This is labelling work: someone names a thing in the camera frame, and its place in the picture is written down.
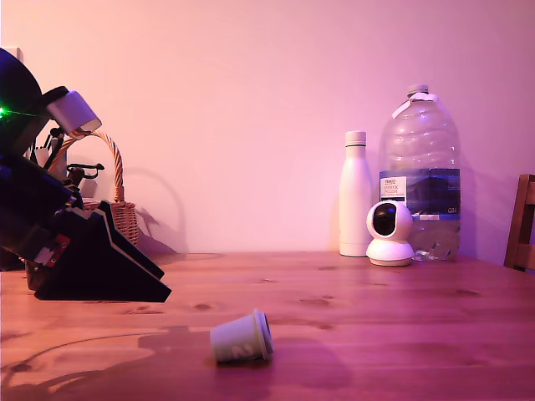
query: basket handle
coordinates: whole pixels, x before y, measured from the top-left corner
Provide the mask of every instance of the basket handle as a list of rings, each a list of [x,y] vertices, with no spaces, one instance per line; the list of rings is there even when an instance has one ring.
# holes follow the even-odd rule
[[[123,159],[120,156],[119,148],[115,144],[115,142],[111,139],[111,137],[100,131],[93,131],[90,135],[98,136],[101,138],[110,148],[111,153],[113,153],[114,156],[114,164],[115,164],[115,190],[114,190],[114,201],[115,202],[124,202],[125,201],[125,188],[123,186]],[[53,160],[52,165],[50,166],[50,170],[52,170],[56,164],[58,164],[59,159],[65,154],[67,149],[74,143],[78,142],[78,140],[75,140],[73,138],[68,138],[64,141],[64,143],[61,145],[61,148],[59,149],[58,155]]]

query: bottle cap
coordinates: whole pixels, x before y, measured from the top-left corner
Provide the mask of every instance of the bottle cap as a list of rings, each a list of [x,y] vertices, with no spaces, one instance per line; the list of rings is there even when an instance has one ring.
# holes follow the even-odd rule
[[[423,94],[428,94],[429,86],[427,86],[426,84],[411,85],[409,87],[407,96],[412,96],[413,94],[417,94],[418,92],[421,92]]]
[[[364,131],[350,131],[345,133],[345,145],[364,145],[366,146],[366,133]]]

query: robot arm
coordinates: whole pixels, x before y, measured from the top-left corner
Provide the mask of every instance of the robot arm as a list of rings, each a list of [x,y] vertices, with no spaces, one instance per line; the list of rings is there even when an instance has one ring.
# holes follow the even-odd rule
[[[41,94],[0,49],[0,246],[26,260],[39,299],[165,301],[164,272],[115,229],[110,204],[85,211],[76,191],[23,157],[49,119],[77,140],[101,126],[77,92]]]

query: blue label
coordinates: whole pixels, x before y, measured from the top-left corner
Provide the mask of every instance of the blue label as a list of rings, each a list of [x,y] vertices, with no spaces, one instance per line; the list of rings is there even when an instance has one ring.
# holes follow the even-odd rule
[[[418,169],[381,171],[380,179],[406,177],[406,204],[420,220],[459,220],[461,174],[459,169]],[[403,201],[381,193],[381,200]]]

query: wooden chair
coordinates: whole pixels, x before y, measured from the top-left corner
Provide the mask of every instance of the wooden chair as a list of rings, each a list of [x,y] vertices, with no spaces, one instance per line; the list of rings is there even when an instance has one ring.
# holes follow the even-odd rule
[[[535,246],[529,245],[535,213],[535,175],[518,179],[517,199],[512,212],[509,241],[503,265],[525,272],[535,269]]]

